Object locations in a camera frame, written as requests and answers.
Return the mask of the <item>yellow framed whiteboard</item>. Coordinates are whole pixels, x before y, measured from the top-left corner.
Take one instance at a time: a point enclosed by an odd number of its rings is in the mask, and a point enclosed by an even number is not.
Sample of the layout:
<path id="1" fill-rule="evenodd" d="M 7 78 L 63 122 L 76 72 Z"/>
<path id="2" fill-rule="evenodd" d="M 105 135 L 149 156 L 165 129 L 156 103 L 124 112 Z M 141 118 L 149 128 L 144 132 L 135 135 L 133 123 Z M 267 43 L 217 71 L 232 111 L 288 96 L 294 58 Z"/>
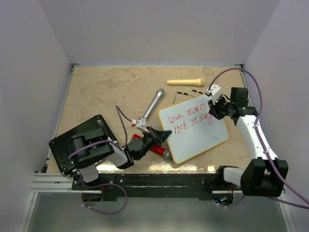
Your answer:
<path id="1" fill-rule="evenodd" d="M 210 113 L 210 97 L 200 95 L 158 111 L 165 131 L 172 131 L 167 143 L 173 161 L 183 163 L 229 139 L 224 120 Z"/>

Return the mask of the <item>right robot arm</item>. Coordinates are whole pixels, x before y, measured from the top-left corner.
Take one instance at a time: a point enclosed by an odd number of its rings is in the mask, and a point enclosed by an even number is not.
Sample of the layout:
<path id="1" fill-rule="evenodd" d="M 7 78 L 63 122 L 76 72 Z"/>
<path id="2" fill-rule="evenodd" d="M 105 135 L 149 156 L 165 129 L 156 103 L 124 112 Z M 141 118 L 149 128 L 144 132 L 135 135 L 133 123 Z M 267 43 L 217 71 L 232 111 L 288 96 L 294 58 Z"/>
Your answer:
<path id="1" fill-rule="evenodd" d="M 279 197 L 288 173 L 288 164 L 272 151 L 264 134 L 256 132 L 260 122 L 256 108 L 249 106 L 248 90 L 233 87 L 230 97 L 227 97 L 218 85 L 213 85 L 206 90 L 206 96 L 210 98 L 210 115 L 218 120 L 224 117 L 233 120 L 252 158 L 245 170 L 220 166 L 213 183 L 221 190 L 232 184 L 238 186 L 245 196 Z"/>

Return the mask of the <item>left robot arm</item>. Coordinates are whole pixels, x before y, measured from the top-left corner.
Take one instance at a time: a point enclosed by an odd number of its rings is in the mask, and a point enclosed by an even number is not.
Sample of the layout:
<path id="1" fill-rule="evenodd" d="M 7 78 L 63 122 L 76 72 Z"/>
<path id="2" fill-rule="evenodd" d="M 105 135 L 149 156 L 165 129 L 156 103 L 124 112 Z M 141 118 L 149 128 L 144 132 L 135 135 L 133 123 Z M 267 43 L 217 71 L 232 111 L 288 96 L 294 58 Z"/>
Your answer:
<path id="1" fill-rule="evenodd" d="M 140 160 L 153 146 L 162 145 L 172 134 L 171 130 L 146 128 L 141 139 L 132 139 L 125 147 L 112 141 L 104 129 L 91 130 L 71 137 L 68 141 L 69 160 L 82 176 L 88 189 L 96 189 L 100 178 L 96 163 L 102 160 L 112 162 L 118 169 L 127 169 Z"/>

